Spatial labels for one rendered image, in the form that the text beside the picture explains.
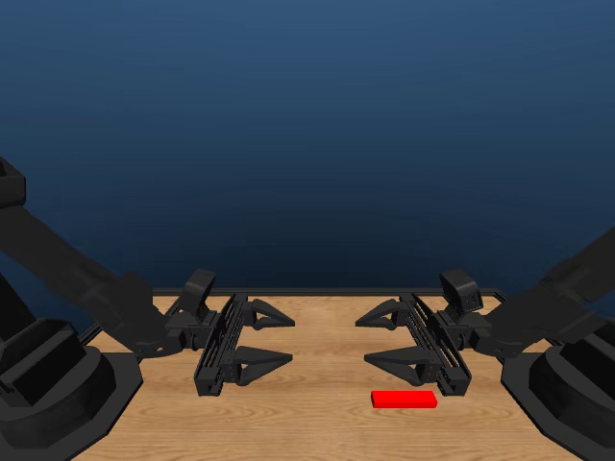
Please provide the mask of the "thin red peg bar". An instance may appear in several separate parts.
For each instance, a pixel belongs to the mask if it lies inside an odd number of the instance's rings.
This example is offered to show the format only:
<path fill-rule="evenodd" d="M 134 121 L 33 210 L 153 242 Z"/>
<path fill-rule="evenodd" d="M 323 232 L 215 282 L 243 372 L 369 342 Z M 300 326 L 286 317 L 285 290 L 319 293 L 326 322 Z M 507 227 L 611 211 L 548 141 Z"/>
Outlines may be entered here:
<path fill-rule="evenodd" d="M 433 391 L 374 390 L 371 392 L 374 408 L 432 409 L 438 404 Z"/>

